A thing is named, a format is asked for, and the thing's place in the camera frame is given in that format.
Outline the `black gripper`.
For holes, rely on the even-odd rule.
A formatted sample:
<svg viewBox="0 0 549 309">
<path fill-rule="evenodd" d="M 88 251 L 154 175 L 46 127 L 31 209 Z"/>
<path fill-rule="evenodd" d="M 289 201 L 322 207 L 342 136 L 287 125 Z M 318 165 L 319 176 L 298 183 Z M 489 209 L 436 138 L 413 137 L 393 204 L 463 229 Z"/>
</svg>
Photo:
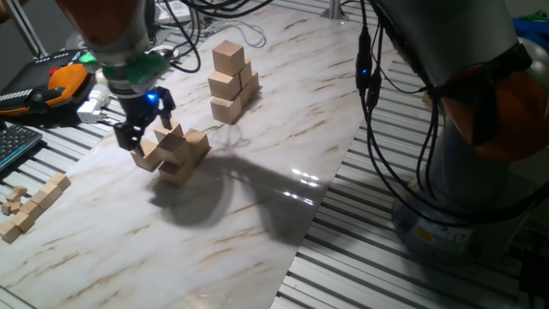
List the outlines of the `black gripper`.
<svg viewBox="0 0 549 309">
<path fill-rule="evenodd" d="M 126 119 L 123 123 L 114 124 L 115 136 L 118 145 L 137 155 L 144 155 L 141 139 L 144 129 L 134 125 L 150 125 L 157 116 L 160 116 L 162 126 L 171 129 L 172 111 L 175 109 L 171 92 L 167 88 L 157 87 L 148 90 L 136 97 L 124 99 Z"/>
</svg>

